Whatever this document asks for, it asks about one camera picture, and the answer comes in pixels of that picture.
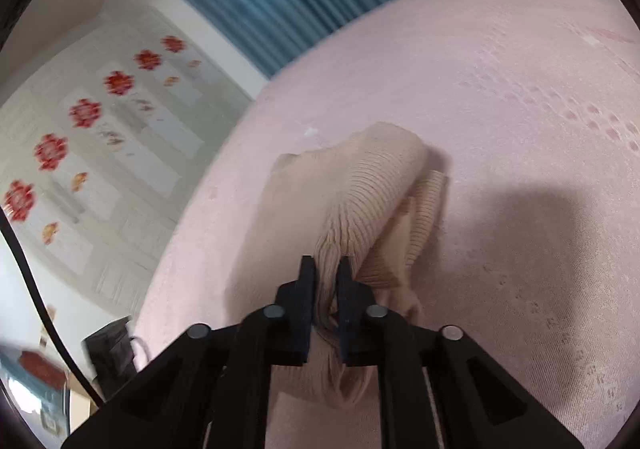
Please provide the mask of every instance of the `grey rivet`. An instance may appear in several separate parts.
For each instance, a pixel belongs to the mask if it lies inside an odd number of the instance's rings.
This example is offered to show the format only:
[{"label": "grey rivet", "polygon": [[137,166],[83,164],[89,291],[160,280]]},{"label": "grey rivet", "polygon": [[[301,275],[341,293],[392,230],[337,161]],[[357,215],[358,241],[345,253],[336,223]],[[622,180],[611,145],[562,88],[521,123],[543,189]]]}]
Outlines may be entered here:
[{"label": "grey rivet", "polygon": [[206,324],[198,323],[189,326],[187,330],[187,335],[191,337],[191,339],[202,339],[209,335],[211,328],[209,328]]},{"label": "grey rivet", "polygon": [[457,326],[450,324],[442,329],[442,336],[450,341],[459,341],[464,336],[464,332]]},{"label": "grey rivet", "polygon": [[284,308],[276,304],[270,304],[269,306],[266,306],[263,312],[265,317],[268,317],[270,319],[277,319],[284,316]]},{"label": "grey rivet", "polygon": [[369,317],[384,317],[387,312],[388,309],[379,304],[372,304],[367,307],[367,315]]}]

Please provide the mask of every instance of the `pink fabric surface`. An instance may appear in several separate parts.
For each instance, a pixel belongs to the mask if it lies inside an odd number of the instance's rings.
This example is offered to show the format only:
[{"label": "pink fabric surface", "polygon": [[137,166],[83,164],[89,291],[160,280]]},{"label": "pink fabric surface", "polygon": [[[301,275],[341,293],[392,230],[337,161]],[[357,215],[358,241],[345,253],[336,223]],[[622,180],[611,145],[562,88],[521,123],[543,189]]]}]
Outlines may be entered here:
[{"label": "pink fabric surface", "polygon": [[[414,273],[429,326],[463,327],[588,449],[605,447],[640,397],[638,43],[619,0],[396,0],[358,19],[236,127],[136,333],[156,354],[191,323],[226,325],[228,275],[278,155],[384,120],[450,177]],[[373,391],[348,412],[280,397],[268,447],[378,447],[377,419]]]}]

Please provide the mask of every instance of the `red object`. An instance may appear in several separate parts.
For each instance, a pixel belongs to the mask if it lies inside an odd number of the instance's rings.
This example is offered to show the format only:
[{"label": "red object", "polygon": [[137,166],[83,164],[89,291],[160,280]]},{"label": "red object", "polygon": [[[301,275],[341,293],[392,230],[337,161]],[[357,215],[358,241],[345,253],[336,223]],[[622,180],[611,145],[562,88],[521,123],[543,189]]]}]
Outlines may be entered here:
[{"label": "red object", "polygon": [[155,70],[161,63],[161,55],[153,53],[151,50],[142,50],[136,54],[134,59],[141,70]]},{"label": "red object", "polygon": [[167,35],[163,37],[162,44],[167,50],[174,54],[181,52],[187,47],[186,43],[182,39],[178,39],[175,35]]},{"label": "red object", "polygon": [[36,204],[33,184],[26,185],[22,180],[14,180],[4,194],[4,205],[9,210],[12,222],[23,222],[29,216],[31,207]]},{"label": "red object", "polygon": [[75,106],[69,108],[69,116],[74,119],[74,127],[92,127],[102,116],[102,103],[81,98]]},{"label": "red object", "polygon": [[133,76],[113,71],[110,76],[104,78],[104,85],[111,95],[126,95],[133,88]]},{"label": "red object", "polygon": [[37,352],[24,350],[18,359],[20,365],[49,387],[62,391],[65,388],[66,374],[62,369],[54,366]]},{"label": "red object", "polygon": [[36,146],[35,156],[40,162],[41,171],[53,171],[65,158],[66,153],[68,153],[66,138],[50,133],[43,136]]}]

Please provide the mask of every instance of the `folded garment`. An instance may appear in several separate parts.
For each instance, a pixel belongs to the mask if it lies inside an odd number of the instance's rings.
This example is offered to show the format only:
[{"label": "folded garment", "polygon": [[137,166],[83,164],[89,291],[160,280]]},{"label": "folded garment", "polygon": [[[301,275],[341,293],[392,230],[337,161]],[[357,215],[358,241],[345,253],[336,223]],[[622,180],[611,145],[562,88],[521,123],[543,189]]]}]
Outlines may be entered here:
[{"label": "folded garment", "polygon": [[378,123],[347,142],[278,158],[226,289],[231,320],[273,302],[278,285],[298,273],[300,257],[318,267],[309,362],[275,366],[272,389],[332,407],[362,397],[372,368],[347,368],[337,349],[335,272],[350,256],[357,281],[379,304],[420,323],[411,267],[436,216],[445,177],[427,171],[428,150],[413,133]]}]

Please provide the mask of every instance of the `red flower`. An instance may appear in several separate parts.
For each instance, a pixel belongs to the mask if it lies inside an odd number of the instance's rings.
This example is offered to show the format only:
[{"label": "red flower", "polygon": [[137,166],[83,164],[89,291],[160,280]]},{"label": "red flower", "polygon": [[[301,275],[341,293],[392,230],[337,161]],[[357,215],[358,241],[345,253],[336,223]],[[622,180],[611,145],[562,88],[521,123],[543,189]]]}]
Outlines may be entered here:
[{"label": "red flower", "polygon": [[4,194],[4,207],[8,210],[12,222],[23,222],[36,203],[36,195],[32,191],[33,184],[25,185],[22,180],[14,180]]},{"label": "red flower", "polygon": [[36,146],[35,156],[42,164],[41,171],[53,171],[65,158],[66,153],[66,138],[59,138],[50,133],[43,136]]},{"label": "red flower", "polygon": [[167,35],[163,37],[162,44],[167,50],[174,54],[181,52],[187,47],[186,43],[182,39],[178,39],[175,35]]},{"label": "red flower", "polygon": [[155,70],[162,62],[160,57],[160,54],[155,54],[151,50],[142,50],[135,55],[134,59],[141,70]]},{"label": "red flower", "polygon": [[111,75],[104,78],[104,85],[111,95],[126,95],[133,88],[133,76],[123,72],[111,72]]},{"label": "red flower", "polygon": [[74,127],[92,127],[102,116],[102,103],[81,98],[75,106],[69,108],[69,116],[74,119]]}]

